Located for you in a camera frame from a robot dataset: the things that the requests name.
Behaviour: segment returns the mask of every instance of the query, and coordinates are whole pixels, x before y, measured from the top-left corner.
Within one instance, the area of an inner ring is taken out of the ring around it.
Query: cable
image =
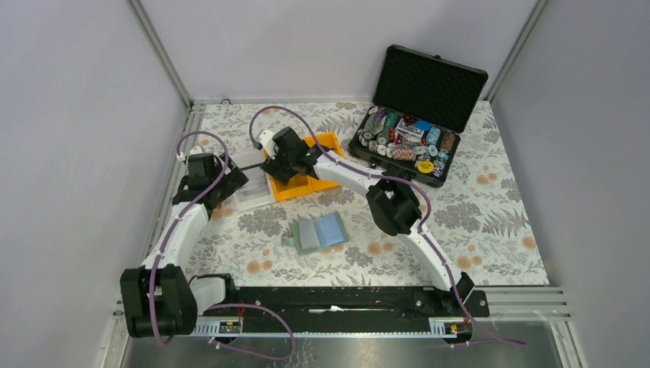
[[[223,178],[225,175],[225,170],[226,167],[228,167],[228,162],[230,158],[228,157],[228,149],[225,146],[225,143],[216,136],[213,133],[206,132],[204,130],[197,130],[195,132],[187,133],[185,136],[182,136],[181,139],[179,140],[178,144],[176,144],[176,154],[178,156],[181,155],[181,144],[188,139],[191,136],[196,136],[199,134],[205,134],[206,136],[210,136],[214,139],[217,140],[222,145],[222,149],[224,151],[224,164],[222,165],[222,171],[219,173],[215,181],[213,181],[208,188],[206,188],[203,192],[199,193],[199,195],[196,196],[181,212],[179,213],[179,217],[175,218],[172,224],[169,226],[169,229],[165,233],[165,237],[162,238],[162,243],[160,244],[160,249],[158,250],[159,254],[154,258],[153,260],[153,266],[151,267],[151,273],[149,274],[149,315],[151,316],[151,328],[153,330],[153,336],[156,338],[156,341],[158,342],[159,345],[166,345],[171,339],[172,336],[170,336],[167,340],[163,340],[160,336],[160,330],[158,329],[158,320],[156,318],[156,304],[154,301],[154,291],[155,291],[155,283],[156,283],[156,272],[158,271],[158,266],[160,264],[160,260],[162,258],[162,254],[167,248],[167,243],[169,242],[169,239],[172,237],[172,233],[176,229],[176,226],[178,226],[179,222],[181,222],[182,217],[189,211],[189,209],[194,206],[201,198],[203,198],[205,195],[210,193],[211,190],[215,188],[215,186],[219,183],[219,180]]]
[[[341,162],[341,161],[336,161],[336,159],[335,159],[334,157],[332,157],[332,156],[331,156],[331,155],[330,155],[330,154],[329,154],[329,153],[328,153],[328,152],[323,148],[323,146],[320,145],[320,142],[318,142],[318,139],[316,138],[316,134],[315,134],[314,131],[311,129],[311,126],[309,126],[309,123],[308,123],[308,122],[307,122],[307,121],[306,121],[302,116],[298,115],[296,112],[294,112],[294,111],[292,111],[292,110],[289,110],[289,109],[287,109],[286,107],[282,107],[282,106],[267,106],[267,107],[263,107],[263,108],[261,108],[257,113],[255,113],[255,115],[253,115],[253,117],[252,117],[252,119],[251,119],[251,122],[248,124],[248,136],[251,138],[251,142],[253,143],[253,146],[255,146],[256,149],[260,150],[260,149],[262,148],[262,145],[261,145],[261,143],[259,143],[257,140],[255,140],[255,138],[253,137],[253,123],[255,122],[255,120],[258,118],[258,116],[259,116],[261,113],[265,112],[266,110],[270,110],[270,109],[278,109],[278,110],[286,111],[286,112],[290,113],[291,115],[295,116],[296,118],[298,118],[298,120],[300,120],[300,121],[302,122],[302,124],[304,124],[304,126],[307,128],[307,130],[309,131],[309,134],[312,136],[312,138],[314,138],[314,142],[316,143],[316,145],[318,146],[318,148],[320,149],[320,151],[321,151],[321,152],[323,153],[323,155],[324,155],[325,157],[327,157],[330,161],[333,161],[333,162],[335,162],[337,165],[341,165],[342,167],[345,167],[346,169],[351,170],[351,171],[353,171],[354,173],[357,173],[357,174],[360,174],[360,175],[363,175],[363,176],[367,176],[367,173],[366,173],[366,172],[364,172],[364,171],[362,171],[362,170],[360,170],[360,169],[357,169],[357,168],[354,167],[354,166],[348,165],[347,163],[344,163],[344,162]],[[400,183],[402,183],[402,184],[406,184],[407,186],[411,186],[411,187],[412,187],[413,189],[415,189],[418,193],[420,193],[420,195],[422,195],[422,197],[424,198],[424,200],[425,200],[425,202],[426,202],[426,204],[427,204],[427,212],[426,212],[425,216],[422,218],[422,221],[421,221],[420,224],[419,224],[419,228],[418,228],[418,230],[421,231],[421,230],[422,230],[422,226],[423,226],[423,224],[426,222],[426,220],[428,219],[428,217],[431,215],[431,207],[432,207],[432,206],[431,206],[431,201],[429,200],[429,198],[428,198],[428,196],[426,195],[425,191],[422,190],[422,188],[420,188],[419,186],[413,184],[412,182],[410,182],[410,181],[408,181],[408,180],[406,180],[406,179],[403,179],[403,178],[398,178],[397,176],[387,176],[387,175],[376,175],[376,174],[372,174],[370,177],[375,178],[375,179],[387,179],[387,180],[392,180],[392,181],[394,181],[394,182],[400,182]]]
[[[364,172],[364,171],[362,171],[361,169],[357,169],[357,168],[354,167],[354,166],[348,165],[348,164],[346,164],[346,163],[344,163],[344,162],[341,162],[341,161],[337,161],[334,157],[332,157],[332,156],[331,156],[331,155],[330,155],[330,154],[329,154],[329,153],[328,153],[328,152],[323,148],[323,146],[320,145],[320,142],[318,142],[318,139],[316,138],[316,134],[315,134],[314,131],[311,129],[311,126],[309,126],[309,123],[308,123],[308,122],[307,122],[303,117],[301,117],[300,115],[298,115],[296,112],[294,112],[294,111],[292,111],[292,110],[290,110],[290,109],[287,109],[286,107],[282,107],[282,106],[275,106],[275,105],[274,105],[274,106],[263,107],[263,108],[260,109],[257,113],[255,113],[255,115],[253,115],[253,117],[252,117],[252,119],[251,119],[251,122],[250,122],[249,125],[248,125],[248,136],[250,137],[251,142],[253,143],[253,146],[254,146],[256,149],[260,150],[260,149],[262,148],[262,145],[261,145],[258,141],[256,141],[255,138],[253,137],[253,123],[255,122],[255,120],[258,118],[258,116],[259,116],[261,113],[263,113],[263,112],[266,111],[266,110],[270,110],[270,109],[277,109],[277,110],[282,110],[282,111],[288,112],[288,113],[290,113],[291,115],[293,115],[294,117],[296,117],[298,120],[300,120],[301,123],[302,123],[302,124],[307,128],[307,131],[309,131],[309,134],[312,136],[312,138],[314,138],[314,142],[316,143],[316,145],[317,145],[318,148],[320,149],[321,153],[322,153],[325,157],[327,157],[330,161],[334,161],[337,165],[341,165],[342,167],[345,167],[346,169],[351,170],[351,171],[354,172],[354,173],[357,173],[357,174],[360,174],[360,175],[363,175],[363,176],[366,176],[366,175],[367,175],[367,173]],[[410,181],[408,181],[408,180],[406,180],[406,179],[399,178],[399,177],[396,177],[396,176],[387,176],[387,175],[377,175],[377,174],[372,174],[372,175],[370,175],[370,177],[371,177],[371,178],[375,178],[375,179],[386,179],[386,180],[392,180],[392,181],[395,181],[395,182],[401,182],[401,183],[403,183],[403,184],[406,184],[406,185],[408,185],[408,186],[411,186],[411,187],[412,187],[413,189],[415,189],[418,193],[420,193],[420,195],[422,195],[422,198],[425,200],[425,202],[426,202],[426,204],[427,204],[427,211],[426,211],[426,214],[424,215],[424,217],[422,217],[422,220],[420,220],[420,223],[418,224],[418,233],[419,233],[420,235],[422,235],[422,237],[427,241],[427,243],[429,244],[429,246],[431,246],[431,248],[433,249],[433,251],[435,252],[435,254],[436,254],[436,255],[438,256],[438,258],[440,259],[440,262],[442,262],[442,265],[443,265],[443,266],[445,267],[445,269],[447,270],[447,273],[449,274],[449,281],[451,282],[451,289],[453,290],[453,292],[454,292],[454,296],[456,297],[456,301],[458,302],[458,305],[461,306],[461,309],[463,310],[463,313],[465,313],[465,315],[466,315],[466,316],[467,316],[467,317],[468,317],[468,318],[469,318],[469,319],[470,319],[470,320],[471,320],[471,321],[472,321],[472,322],[473,322],[473,323],[474,323],[478,328],[480,328],[481,330],[483,330],[483,332],[485,332],[486,334],[488,334],[488,335],[490,335],[491,337],[493,337],[493,340],[479,340],[479,341],[476,341],[476,343],[490,343],[490,342],[494,342],[494,341],[499,341],[499,342],[502,342],[502,343],[505,343],[505,344],[508,344],[508,345],[512,345],[512,346],[516,346],[516,347],[527,347],[528,344],[525,343],[525,342],[523,342],[523,341],[521,341],[521,340],[516,340],[516,339],[507,339],[507,338],[500,337],[500,336],[498,336],[498,335],[496,335],[496,334],[494,334],[494,333],[488,331],[488,329],[486,329],[485,327],[483,327],[482,324],[478,323],[478,321],[474,318],[474,316],[472,316],[471,313],[469,312],[469,310],[467,310],[467,308],[465,307],[465,304],[463,303],[463,300],[462,300],[462,298],[461,298],[461,295],[460,295],[460,293],[458,292],[458,288],[456,287],[456,281],[454,280],[454,276],[453,276],[453,274],[451,274],[451,268],[447,265],[447,261],[445,260],[445,256],[444,256],[444,255],[443,255],[443,254],[438,250],[438,248],[433,244],[433,241],[432,241],[431,239],[429,239],[428,236],[427,236],[427,235],[423,232],[423,230],[422,230],[422,228],[423,228],[424,224],[426,223],[428,217],[431,215],[431,210],[432,210],[431,200],[429,199],[428,195],[427,195],[427,194],[422,190],[422,188],[420,188],[419,186],[417,186],[417,185],[416,185],[415,183],[413,183],[413,182],[410,182]]]
[[[264,311],[264,312],[270,314],[276,320],[278,320],[282,324],[284,329],[287,330],[287,332],[289,333],[289,338],[291,339],[291,351],[286,356],[272,356],[272,355],[266,355],[266,354],[263,354],[263,353],[258,353],[256,351],[252,351],[252,350],[242,349],[240,347],[231,347],[230,345],[221,344],[219,342],[215,343],[214,341],[211,341],[212,343],[217,345],[217,349],[219,347],[225,347],[226,349],[237,351],[239,353],[251,354],[251,355],[255,355],[257,357],[265,358],[265,359],[269,359],[269,360],[289,360],[291,358],[291,356],[294,355],[294,353],[296,352],[296,339],[294,338],[294,332],[291,331],[291,329],[289,328],[289,325],[287,324],[287,322],[282,317],[280,317],[277,313],[273,312],[272,310],[270,310],[270,309],[268,309],[266,307],[262,307],[261,305],[233,303],[233,304],[215,304],[215,305],[211,306],[210,308],[208,308],[206,311],[213,311],[214,309],[240,308],[240,307],[257,309],[257,310],[260,310],[260,311]]]
[[[199,134],[205,134],[206,136],[210,136],[210,137],[214,138],[215,140],[217,140],[219,142],[219,144],[221,144],[222,149],[224,151],[224,164],[222,165],[222,171],[217,175],[216,179],[208,186],[208,188],[206,188],[203,192],[199,193],[199,195],[197,195],[187,206],[185,206],[183,208],[183,210],[181,210],[181,212],[179,213],[179,217],[176,218],[172,222],[172,224],[169,226],[169,230],[167,230],[167,232],[165,233],[165,237],[162,239],[162,243],[161,243],[160,249],[159,249],[159,254],[154,259],[151,274],[149,275],[149,314],[151,315],[151,327],[152,327],[152,330],[153,330],[153,336],[156,338],[156,341],[158,342],[158,344],[163,345],[163,346],[166,345],[172,339],[172,337],[169,337],[167,340],[163,340],[161,338],[161,336],[160,336],[160,331],[158,329],[158,323],[157,323],[157,318],[156,318],[156,305],[155,305],[154,297],[153,297],[154,291],[155,291],[154,284],[156,282],[156,272],[158,270],[158,266],[159,266],[159,263],[160,263],[160,260],[161,260],[161,254],[167,248],[167,243],[169,242],[169,239],[172,237],[172,233],[174,232],[174,229],[179,224],[179,222],[182,220],[182,217],[187,213],[187,211],[192,206],[194,206],[199,200],[201,200],[201,198],[203,198],[208,193],[210,193],[210,191],[213,190],[215,188],[215,186],[219,183],[219,181],[223,178],[223,176],[225,175],[226,168],[228,167],[229,160],[230,160],[230,156],[228,155],[228,148],[225,146],[225,143],[223,142],[223,140],[221,140],[215,134],[210,133],[210,132],[206,132],[204,130],[197,130],[195,132],[187,133],[185,136],[182,136],[181,139],[176,144],[176,155],[181,156],[181,144],[186,139],[188,139],[191,136],[195,136],[195,135],[199,135]],[[225,347],[225,348],[228,348],[230,350],[238,351],[240,353],[248,353],[248,354],[255,355],[255,356],[261,357],[261,358],[266,358],[266,359],[269,359],[269,360],[288,360],[288,359],[291,358],[291,356],[294,355],[294,353],[296,351],[296,342],[295,342],[295,339],[294,339],[294,333],[289,328],[289,325],[287,324],[287,322],[284,319],[282,319],[282,317],[280,317],[278,314],[273,312],[272,310],[270,310],[270,309],[268,309],[266,307],[261,307],[261,306],[253,305],[253,304],[215,304],[215,305],[211,306],[210,308],[208,308],[207,311],[214,310],[214,309],[221,309],[221,308],[230,308],[230,307],[246,307],[246,308],[251,308],[251,309],[258,309],[260,311],[264,311],[264,312],[269,313],[275,319],[279,320],[280,323],[282,324],[282,326],[284,326],[284,328],[289,333],[289,338],[291,338],[291,352],[289,352],[289,354],[286,355],[286,356],[278,357],[278,356],[266,355],[266,354],[263,354],[263,353],[257,353],[257,352],[242,349],[242,348],[239,348],[239,347],[231,347],[229,345],[224,345],[224,344],[221,344],[221,343],[216,343],[217,348]]]

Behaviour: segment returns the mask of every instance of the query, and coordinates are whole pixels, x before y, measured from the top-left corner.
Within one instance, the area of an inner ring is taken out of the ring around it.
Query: yellow poker chip
[[[431,161],[422,161],[418,164],[418,171],[428,174],[433,171],[433,163]]]

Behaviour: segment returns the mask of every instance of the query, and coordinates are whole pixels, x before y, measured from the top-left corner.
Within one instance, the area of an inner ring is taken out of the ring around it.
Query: gray wall
[[[551,1],[494,112],[590,366],[647,366],[650,3]]]
[[[125,1],[3,1],[0,35],[0,366],[89,367],[183,109]]]
[[[277,101],[368,100],[391,44],[439,54],[493,77],[535,0],[143,4],[193,97]]]

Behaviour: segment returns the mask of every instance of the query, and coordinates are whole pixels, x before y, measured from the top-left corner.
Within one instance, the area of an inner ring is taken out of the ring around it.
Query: leaf pattern
[[[202,129],[218,134],[230,153],[253,150],[248,138],[251,117],[263,104],[208,105]],[[370,103],[290,103],[316,132],[336,133],[346,157],[348,145]],[[270,110],[253,128],[307,130],[290,114]],[[479,101],[439,189],[423,186],[432,201],[429,229],[449,258],[476,284],[548,284],[533,232],[512,175],[490,104]],[[208,152],[221,152],[211,138]],[[423,201],[421,209],[426,211]],[[222,203],[199,236],[185,274],[232,274],[245,286],[430,285],[419,260],[397,238],[375,225],[366,200],[343,189],[328,189],[246,212],[232,201]],[[350,241],[326,251],[299,255],[283,245],[289,224],[339,212]]]

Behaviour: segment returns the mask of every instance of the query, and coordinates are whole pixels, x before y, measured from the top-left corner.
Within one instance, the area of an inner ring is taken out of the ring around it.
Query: metal corner post
[[[153,24],[151,23],[151,20],[149,19],[149,16],[146,13],[142,2],[140,0],[126,0],[126,2],[131,7],[133,15],[136,17],[140,28],[143,30],[143,33],[149,42],[153,53],[156,54],[158,61],[160,61],[162,69],[165,71],[165,74],[167,74],[169,82],[172,84],[172,87],[174,87],[174,90],[176,90],[176,93],[179,95],[179,98],[185,105],[185,108],[190,109],[192,107],[192,97],[189,95],[189,92],[185,88],[185,85],[179,76],[179,72],[176,71],[176,68],[172,63],[172,59],[167,54],[163,43],[160,41],[160,37],[156,33],[156,29],[153,27]]]
[[[526,22],[524,22],[524,26],[521,28],[521,31],[519,32],[517,39],[514,41],[514,44],[510,49],[510,52],[508,52],[508,55],[506,56],[503,65],[501,65],[501,69],[499,69],[497,76],[494,78],[494,83],[492,83],[490,89],[487,91],[485,100],[490,101],[490,103],[494,102],[494,98],[499,93],[501,86],[503,85],[504,81],[506,80],[506,77],[510,73],[510,69],[512,68],[514,62],[519,57],[519,54],[521,53],[521,50],[524,48],[526,41],[528,41],[530,34],[533,32],[535,25],[537,24],[537,21],[540,20],[540,16],[542,15],[544,9],[546,8],[548,2],[549,0],[537,0],[537,2],[535,2],[535,6],[533,7],[533,10],[530,11],[528,18],[526,19]]]

